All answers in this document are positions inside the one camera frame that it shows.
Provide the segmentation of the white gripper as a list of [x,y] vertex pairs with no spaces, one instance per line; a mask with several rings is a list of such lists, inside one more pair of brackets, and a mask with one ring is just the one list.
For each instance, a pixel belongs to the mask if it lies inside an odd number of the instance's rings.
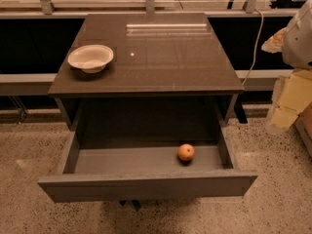
[[[261,50],[281,53],[293,68],[312,69],[312,0],[307,0],[284,27],[266,40]],[[286,132],[312,102],[312,72],[296,69],[289,77],[277,79],[265,122],[271,135]]]

